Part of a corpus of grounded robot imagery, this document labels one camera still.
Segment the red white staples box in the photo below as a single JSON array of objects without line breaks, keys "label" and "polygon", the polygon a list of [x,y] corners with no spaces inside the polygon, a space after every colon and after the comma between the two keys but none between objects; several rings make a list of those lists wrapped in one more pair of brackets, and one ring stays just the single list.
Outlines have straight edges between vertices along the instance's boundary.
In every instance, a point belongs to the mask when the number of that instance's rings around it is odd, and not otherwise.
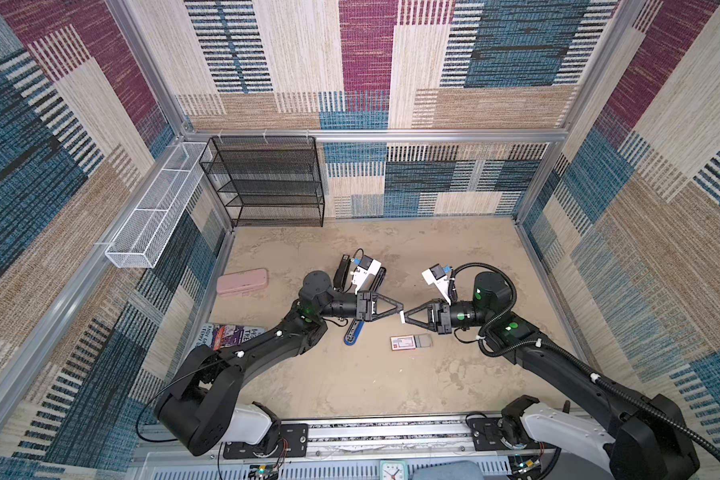
[{"label": "red white staples box", "polygon": [[430,348],[433,340],[429,334],[393,336],[390,338],[393,351],[408,351],[422,348]]}]

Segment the blue stapler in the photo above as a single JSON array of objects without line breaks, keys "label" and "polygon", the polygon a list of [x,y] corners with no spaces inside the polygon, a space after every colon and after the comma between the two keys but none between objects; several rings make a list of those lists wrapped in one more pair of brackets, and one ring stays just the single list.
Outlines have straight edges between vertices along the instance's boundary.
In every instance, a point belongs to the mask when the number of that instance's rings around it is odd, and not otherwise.
[{"label": "blue stapler", "polygon": [[[369,288],[369,290],[373,293],[376,293],[383,284],[384,278],[386,276],[386,268],[381,267],[378,271],[378,273],[375,275],[374,280]],[[349,324],[347,331],[344,336],[344,344],[346,346],[353,346],[362,331],[362,328],[364,326],[364,322],[362,320],[353,319],[352,322]]]}]

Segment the black stapler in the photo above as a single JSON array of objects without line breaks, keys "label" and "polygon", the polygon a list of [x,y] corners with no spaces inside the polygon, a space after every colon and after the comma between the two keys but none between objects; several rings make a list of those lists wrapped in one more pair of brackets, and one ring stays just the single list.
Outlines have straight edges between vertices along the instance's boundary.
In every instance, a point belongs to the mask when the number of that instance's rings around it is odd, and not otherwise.
[{"label": "black stapler", "polygon": [[347,254],[343,254],[333,276],[333,287],[335,290],[340,292],[346,291],[346,282],[349,276],[350,265],[351,257]]}]

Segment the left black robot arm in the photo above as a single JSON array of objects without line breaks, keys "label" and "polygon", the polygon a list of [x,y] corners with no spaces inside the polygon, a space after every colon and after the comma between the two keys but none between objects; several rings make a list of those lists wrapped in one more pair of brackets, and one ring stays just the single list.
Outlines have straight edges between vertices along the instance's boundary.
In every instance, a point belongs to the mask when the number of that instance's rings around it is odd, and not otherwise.
[{"label": "left black robot arm", "polygon": [[271,455],[284,442],[281,420],[260,403],[239,406],[241,389],[316,346],[330,317],[373,322],[403,310],[402,303],[377,292],[340,292],[326,272],[312,271],[272,329],[238,346],[215,350],[200,345],[191,350],[157,397],[154,415],[194,456],[219,443],[247,444],[258,455]]}]

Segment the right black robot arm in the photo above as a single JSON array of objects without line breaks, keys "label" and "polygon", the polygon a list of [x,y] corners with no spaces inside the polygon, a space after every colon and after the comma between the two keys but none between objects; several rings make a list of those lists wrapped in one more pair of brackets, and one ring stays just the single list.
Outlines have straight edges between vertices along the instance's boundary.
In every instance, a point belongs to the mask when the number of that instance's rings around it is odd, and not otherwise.
[{"label": "right black robot arm", "polygon": [[583,420],[521,396],[502,411],[508,446],[549,443],[615,479],[689,479],[700,468],[699,450],[720,464],[720,449],[687,427],[672,400],[627,388],[560,347],[514,312],[517,289],[503,271],[480,262],[474,266],[480,272],[469,301],[459,300],[456,291],[460,267],[436,264],[425,270],[425,283],[442,297],[421,305],[425,321],[413,319],[409,310],[405,323],[439,335],[474,329],[473,342],[484,356],[535,374],[590,416]]}]

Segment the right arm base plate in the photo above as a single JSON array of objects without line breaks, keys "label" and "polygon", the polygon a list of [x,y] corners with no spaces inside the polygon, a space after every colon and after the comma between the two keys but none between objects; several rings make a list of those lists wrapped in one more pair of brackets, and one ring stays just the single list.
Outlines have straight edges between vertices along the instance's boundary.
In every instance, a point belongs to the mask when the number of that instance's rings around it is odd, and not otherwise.
[{"label": "right arm base plate", "polygon": [[487,451],[539,451],[552,452],[554,446],[542,446],[519,431],[510,433],[502,426],[501,417],[488,416],[483,412],[470,412],[464,422],[469,429],[474,449],[478,452]]}]

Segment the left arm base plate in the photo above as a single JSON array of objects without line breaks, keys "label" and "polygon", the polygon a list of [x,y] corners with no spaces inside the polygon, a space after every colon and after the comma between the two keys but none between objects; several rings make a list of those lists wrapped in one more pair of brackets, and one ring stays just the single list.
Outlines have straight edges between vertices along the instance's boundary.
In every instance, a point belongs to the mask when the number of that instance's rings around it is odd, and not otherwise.
[{"label": "left arm base plate", "polygon": [[256,445],[244,442],[225,443],[222,458],[225,460],[278,459],[281,456],[302,458],[307,454],[309,425],[307,423],[284,423],[271,428]]}]

